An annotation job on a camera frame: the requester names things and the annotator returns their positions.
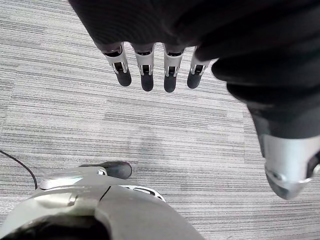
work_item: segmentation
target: black cable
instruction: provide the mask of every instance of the black cable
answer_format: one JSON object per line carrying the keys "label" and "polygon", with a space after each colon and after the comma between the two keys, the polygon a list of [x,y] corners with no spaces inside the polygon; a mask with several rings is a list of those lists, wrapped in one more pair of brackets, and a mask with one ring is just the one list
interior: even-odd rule
{"label": "black cable", "polygon": [[30,168],[28,168],[26,165],[24,165],[21,161],[19,161],[18,159],[16,159],[15,157],[9,155],[8,153],[1,151],[0,153],[2,153],[3,155],[6,155],[8,158],[11,158],[12,160],[16,161],[18,164],[20,164],[22,167],[24,167],[30,174],[31,177],[33,178],[33,182],[34,182],[34,189],[38,188],[38,183],[37,183],[37,179],[36,176],[34,175],[34,173],[30,170]]}

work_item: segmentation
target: gray carpet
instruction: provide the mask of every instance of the gray carpet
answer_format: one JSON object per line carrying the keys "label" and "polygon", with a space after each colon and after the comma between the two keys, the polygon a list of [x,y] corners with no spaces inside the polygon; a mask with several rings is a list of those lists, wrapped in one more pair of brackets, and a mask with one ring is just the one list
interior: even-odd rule
{"label": "gray carpet", "polygon": [[[144,92],[131,47],[121,87],[65,0],[0,0],[0,149],[40,179],[85,163],[122,160],[208,240],[316,240],[320,178],[292,201],[269,188],[244,104],[207,69],[188,89],[192,49],[174,93]],[[33,191],[28,172],[0,156],[0,222]]]}

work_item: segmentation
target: robotic finger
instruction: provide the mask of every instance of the robotic finger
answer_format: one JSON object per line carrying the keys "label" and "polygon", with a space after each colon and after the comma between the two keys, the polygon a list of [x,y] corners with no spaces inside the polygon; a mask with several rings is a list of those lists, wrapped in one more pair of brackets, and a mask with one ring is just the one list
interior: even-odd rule
{"label": "robotic finger", "polygon": [[109,44],[104,46],[101,51],[116,74],[116,78],[120,85],[124,87],[129,86],[131,84],[131,75],[124,43]]}
{"label": "robotic finger", "polygon": [[176,88],[177,74],[180,68],[184,47],[163,44],[164,48],[164,90],[172,93]]}
{"label": "robotic finger", "polygon": [[190,64],[190,72],[187,79],[187,85],[190,89],[195,89],[199,86],[202,75],[204,74],[206,68],[208,67],[210,60],[208,61],[200,61],[195,56],[195,52],[197,47],[194,47],[191,64]]}
{"label": "robotic finger", "polygon": [[143,90],[149,92],[154,87],[154,54],[155,54],[155,44],[133,44],[131,43],[137,65],[141,74],[141,86]]}

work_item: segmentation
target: black fingertip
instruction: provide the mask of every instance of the black fingertip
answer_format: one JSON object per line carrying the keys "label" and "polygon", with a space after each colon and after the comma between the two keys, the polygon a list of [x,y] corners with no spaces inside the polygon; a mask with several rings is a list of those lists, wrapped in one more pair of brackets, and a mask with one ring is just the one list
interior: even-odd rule
{"label": "black fingertip", "polygon": [[201,80],[201,75],[199,73],[192,74],[189,72],[188,79],[186,81],[186,84],[190,89],[195,89],[199,86]]}
{"label": "black fingertip", "polygon": [[128,87],[131,84],[132,80],[129,69],[126,73],[124,73],[123,70],[119,70],[119,73],[116,75],[116,77],[118,78],[119,84],[123,87]]}
{"label": "black fingertip", "polygon": [[154,76],[149,75],[147,72],[141,75],[141,86],[146,92],[150,92],[154,88]]}
{"label": "black fingertip", "polygon": [[164,90],[167,93],[172,93],[176,89],[176,78],[173,74],[164,76]]}
{"label": "black fingertip", "polygon": [[125,161],[106,161],[98,164],[83,164],[79,167],[102,167],[110,177],[127,179],[132,174],[130,163]]}

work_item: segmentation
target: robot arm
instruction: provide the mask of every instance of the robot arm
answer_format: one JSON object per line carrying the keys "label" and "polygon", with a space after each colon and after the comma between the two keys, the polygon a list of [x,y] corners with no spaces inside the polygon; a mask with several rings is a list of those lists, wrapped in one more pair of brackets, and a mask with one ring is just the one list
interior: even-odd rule
{"label": "robot arm", "polygon": [[69,2],[123,86],[131,83],[124,49],[117,51],[124,41],[135,49],[145,91],[153,87],[150,45],[156,42],[164,44],[169,93],[185,47],[197,46],[187,79],[191,89],[209,61],[219,58],[212,72],[246,103],[273,191],[290,199],[310,181],[320,161],[318,1]]}

